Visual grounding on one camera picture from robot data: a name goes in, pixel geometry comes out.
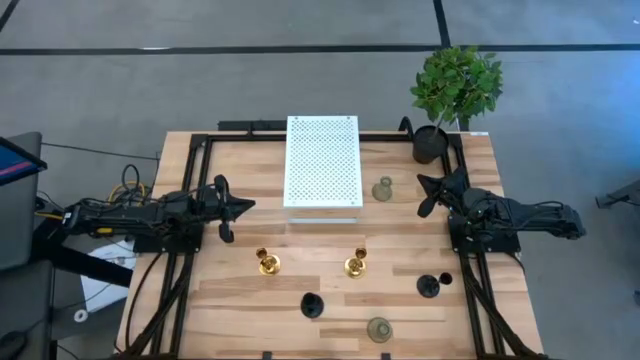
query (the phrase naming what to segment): black plant pot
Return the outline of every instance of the black plant pot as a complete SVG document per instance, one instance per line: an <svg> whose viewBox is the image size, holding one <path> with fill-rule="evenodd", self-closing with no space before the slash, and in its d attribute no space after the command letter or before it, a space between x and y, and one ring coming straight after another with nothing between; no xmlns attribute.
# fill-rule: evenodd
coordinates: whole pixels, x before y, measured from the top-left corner
<svg viewBox="0 0 640 360"><path fill-rule="evenodd" d="M429 164L444 154L449 147L447 133L433 125L419 128L413 134L413 158L421 164Z"/></svg>

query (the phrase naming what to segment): white paper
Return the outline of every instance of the white paper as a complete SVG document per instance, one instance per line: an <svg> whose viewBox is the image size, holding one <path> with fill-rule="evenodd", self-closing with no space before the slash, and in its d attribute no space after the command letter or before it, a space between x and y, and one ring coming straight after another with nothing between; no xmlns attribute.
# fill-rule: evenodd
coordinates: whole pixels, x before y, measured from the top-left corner
<svg viewBox="0 0 640 360"><path fill-rule="evenodd" d="M106 261L124 266L128 269L133 269L136 265L136 258L134 257L135 254L133 252L133 242L127 243L122 240L116 244L117 245L111 244L95 249L88 255L100 259L108 259ZM80 280L82 281L82 290L84 291L85 301L90 299L86 302L87 311L90 313L98 311L107 305L111 305L120 299L126 298L129 292L128 288L113 284L105 289L105 286L107 286L108 283L94 280L86 276L81 276ZM96 296L96 294L102 289L104 289L104 291Z"/></svg>

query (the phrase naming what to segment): wooden tabletop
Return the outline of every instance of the wooden tabletop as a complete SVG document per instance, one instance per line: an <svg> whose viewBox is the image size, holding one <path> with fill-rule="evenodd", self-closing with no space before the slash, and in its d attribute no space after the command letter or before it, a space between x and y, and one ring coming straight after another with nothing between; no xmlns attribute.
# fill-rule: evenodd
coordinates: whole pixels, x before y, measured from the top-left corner
<svg viewBox="0 0 640 360"><path fill-rule="evenodd" d="M154 197L180 189L191 134L167 135ZM489 137L463 133L462 140L471 184L502 195ZM425 198L416 174L442 176L441 162L416 163L410 143L362 142L360 148L364 208L359 223L289 225L282 208L285 143L214 143L207 183L224 174L231 193L254 199L256 206L233 224L233 244L218 238L216 223L206 227L191 278L181 357L260 358L263 351L272 351L276 359L379 359L383 352L393 359L475 358L447 211L436 207L426 219L416 215ZM385 175L393 179L393 197L383 203L372 197L371 188ZM261 247L280 257L278 275L267 277L258 271L255 252ZM355 280L344 274L343 266L358 247L368 251L367 273ZM138 259L118 336L121 348L133 292L153 257ZM504 254L488 254L487 259L498 309L525 344L541 352L522 270ZM163 256L140 292L132 339L157 309L165 264ZM442 286L439 296L427 299L418 294L419 276L438 277L443 272L453 275L453 283ZM317 319L300 311L306 292L324 299L324 312ZM391 340L377 344L369 339L366 326L373 317L389 320ZM491 333L482 310L481 318L491 352ZM170 314L165 350L172 326Z"/></svg>

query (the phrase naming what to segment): white perforated board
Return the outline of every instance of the white perforated board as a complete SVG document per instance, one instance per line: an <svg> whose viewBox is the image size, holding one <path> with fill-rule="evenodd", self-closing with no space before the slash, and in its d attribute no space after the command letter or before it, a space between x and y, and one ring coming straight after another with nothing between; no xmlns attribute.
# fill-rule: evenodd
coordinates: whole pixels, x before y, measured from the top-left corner
<svg viewBox="0 0 640 360"><path fill-rule="evenodd" d="M362 207L357 116L289 116L285 208Z"/></svg>

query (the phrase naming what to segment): gold candlestick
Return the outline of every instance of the gold candlestick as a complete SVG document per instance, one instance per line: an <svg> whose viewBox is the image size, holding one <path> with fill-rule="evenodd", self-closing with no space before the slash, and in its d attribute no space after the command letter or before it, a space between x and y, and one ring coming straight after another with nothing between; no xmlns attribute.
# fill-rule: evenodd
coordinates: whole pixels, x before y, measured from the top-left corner
<svg viewBox="0 0 640 360"><path fill-rule="evenodd" d="M262 275L273 276L280 271L280 258L276 255L269 255L267 249L256 250L256 256L260 259L258 269Z"/></svg>
<svg viewBox="0 0 640 360"><path fill-rule="evenodd" d="M348 258L344 262L344 272L348 277L352 279L360 279L367 271L367 264L364 262L364 258L367 256L367 250L364 248L357 248L355 256Z"/></svg>

